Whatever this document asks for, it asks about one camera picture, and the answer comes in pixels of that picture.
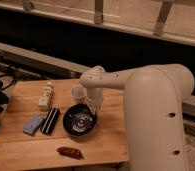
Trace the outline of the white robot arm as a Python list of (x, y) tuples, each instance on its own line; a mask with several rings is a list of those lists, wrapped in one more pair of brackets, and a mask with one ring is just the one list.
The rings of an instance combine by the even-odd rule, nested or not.
[(124, 91), (124, 122), (131, 171), (189, 171), (182, 101), (195, 80), (180, 64), (148, 65), (108, 73), (96, 66), (80, 76), (95, 96), (96, 88)]

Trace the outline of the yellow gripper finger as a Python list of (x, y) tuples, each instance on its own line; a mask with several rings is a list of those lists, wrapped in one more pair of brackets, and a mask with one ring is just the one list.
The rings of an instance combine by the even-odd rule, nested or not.
[(88, 102), (88, 107), (89, 107), (91, 113), (94, 114), (93, 106), (90, 102)]
[(102, 107), (102, 102), (99, 103), (99, 104), (97, 105), (97, 107), (96, 107), (96, 113), (95, 113), (96, 115), (98, 115), (98, 114), (100, 113), (101, 107)]

